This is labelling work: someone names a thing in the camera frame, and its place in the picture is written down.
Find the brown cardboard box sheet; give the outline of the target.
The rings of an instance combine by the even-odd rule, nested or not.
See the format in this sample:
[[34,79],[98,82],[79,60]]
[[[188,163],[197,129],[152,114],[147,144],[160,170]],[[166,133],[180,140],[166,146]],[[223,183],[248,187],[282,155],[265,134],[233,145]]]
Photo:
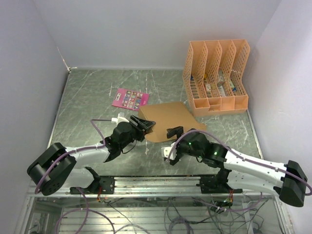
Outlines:
[[179,126],[182,126],[185,132],[192,128],[207,129],[205,124],[197,122],[187,107],[180,101],[141,106],[138,117],[156,123],[152,127],[152,131],[145,136],[146,140],[153,143],[176,139],[176,136],[167,138],[167,129]]

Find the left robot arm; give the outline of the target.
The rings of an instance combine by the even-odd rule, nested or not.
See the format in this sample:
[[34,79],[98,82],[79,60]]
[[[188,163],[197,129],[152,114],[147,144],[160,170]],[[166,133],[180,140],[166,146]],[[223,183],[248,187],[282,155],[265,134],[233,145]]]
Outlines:
[[100,176],[88,165],[107,163],[121,154],[131,143],[142,142],[152,131],[154,121],[136,116],[111,119],[116,123],[112,134],[102,137],[99,143],[80,148],[65,147],[57,142],[50,145],[27,169],[35,183],[35,194],[52,195],[61,188],[69,188],[70,194],[114,192],[112,176]]

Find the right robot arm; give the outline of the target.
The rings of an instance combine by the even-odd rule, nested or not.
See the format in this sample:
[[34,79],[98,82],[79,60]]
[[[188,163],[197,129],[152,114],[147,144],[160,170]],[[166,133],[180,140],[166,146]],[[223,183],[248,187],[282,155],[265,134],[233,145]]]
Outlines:
[[303,207],[306,196],[311,195],[307,177],[300,165],[266,161],[243,154],[203,131],[182,126],[167,129],[167,138],[176,141],[161,149],[162,156],[175,165],[183,156],[193,156],[199,163],[217,168],[216,175],[202,175],[197,184],[203,194],[240,193],[251,190],[277,196],[280,201]]

